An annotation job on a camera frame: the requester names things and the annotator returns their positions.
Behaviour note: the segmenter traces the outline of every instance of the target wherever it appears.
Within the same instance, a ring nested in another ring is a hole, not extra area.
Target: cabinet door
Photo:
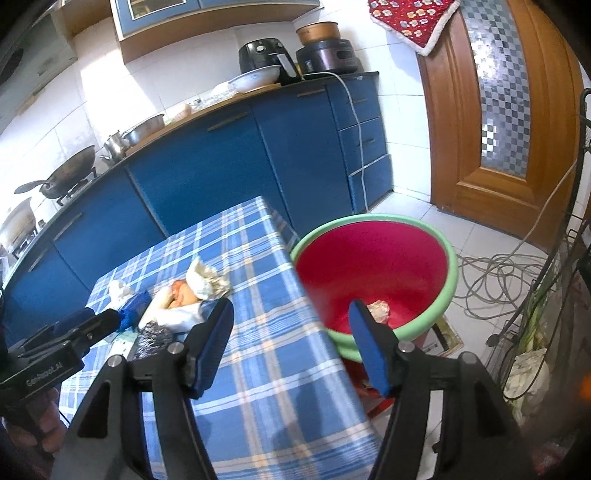
[[[341,130],[339,138],[345,156],[347,173],[355,173],[362,167],[361,152],[359,151],[359,128],[354,125]],[[386,137],[381,118],[374,118],[361,124],[361,146],[363,146],[364,166],[386,154]]]
[[[198,0],[115,0],[124,36],[176,15],[198,10]]]
[[[361,213],[365,210],[363,185],[361,182],[361,171],[354,175],[349,175],[355,213]],[[365,183],[368,206],[371,208],[380,198],[392,191],[392,161],[390,160],[390,155],[384,155],[368,164],[363,169],[363,182]]]
[[[128,168],[168,235],[259,195],[289,222],[248,105],[183,125],[136,153]]]
[[[6,286],[2,324],[8,345],[84,308],[90,290],[51,243],[27,253]]]
[[[345,80],[345,85],[351,94],[351,100],[360,122],[371,120],[380,116],[378,91],[375,87],[375,77],[360,74]],[[340,82],[332,82],[328,85],[330,103],[335,113],[337,128],[351,127],[355,125],[355,117],[351,111],[351,104],[347,92]]]
[[[257,100],[252,107],[285,196],[303,236],[352,205],[339,136],[324,86],[305,86]]]
[[[124,169],[100,178],[60,215],[54,244],[92,290],[96,280],[164,240]]]

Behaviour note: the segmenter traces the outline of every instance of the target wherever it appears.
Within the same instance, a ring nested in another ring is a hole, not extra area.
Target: stainless steel pot
[[[150,135],[155,134],[158,130],[164,128],[164,114],[153,116],[148,118],[145,122],[140,123],[136,127],[126,132],[123,135],[123,139],[127,140],[130,146],[135,146],[141,142],[144,138],[148,138]]]
[[[34,229],[35,215],[31,209],[31,197],[29,197],[9,211],[0,226],[0,245],[11,253],[19,238],[29,235]]]
[[[109,152],[109,157],[101,156],[109,167],[125,158],[125,152],[129,150],[129,141],[122,138],[119,132],[111,135],[105,142],[105,148]]]

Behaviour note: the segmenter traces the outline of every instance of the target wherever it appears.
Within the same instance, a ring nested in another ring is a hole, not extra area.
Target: upper cabinet
[[[111,0],[124,63],[216,30],[291,22],[319,6],[320,0]]]
[[[113,0],[124,36],[201,8],[198,0]]]

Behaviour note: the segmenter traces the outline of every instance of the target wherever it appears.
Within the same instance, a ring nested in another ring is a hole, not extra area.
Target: range hood
[[[0,72],[0,133],[45,85],[77,60],[76,50],[46,15],[26,32]]]

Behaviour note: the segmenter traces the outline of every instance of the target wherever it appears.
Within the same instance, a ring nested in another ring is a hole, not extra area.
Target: green basin rim
[[[441,292],[439,292],[439,295],[435,298],[433,303],[429,305],[424,312],[422,312],[422,314],[410,322],[394,329],[394,333],[400,340],[414,340],[423,332],[431,328],[437,319],[440,318],[443,313],[445,313],[452,302],[457,287],[458,272],[456,253],[451,243],[432,226],[415,218],[406,217],[403,215],[390,215],[387,213],[364,213],[361,215],[343,217],[333,220],[332,222],[325,223],[324,225],[319,226],[317,229],[308,233],[308,235],[300,240],[295,248],[291,251],[291,260],[294,265],[296,265],[297,259],[300,257],[301,253],[320,235],[343,225],[367,221],[398,222],[416,226],[435,237],[447,255],[447,278],[443,288],[441,289]],[[359,354],[359,350],[357,349],[353,335],[337,332],[329,328],[326,330],[335,343],[337,351],[342,358],[361,363],[361,355]]]

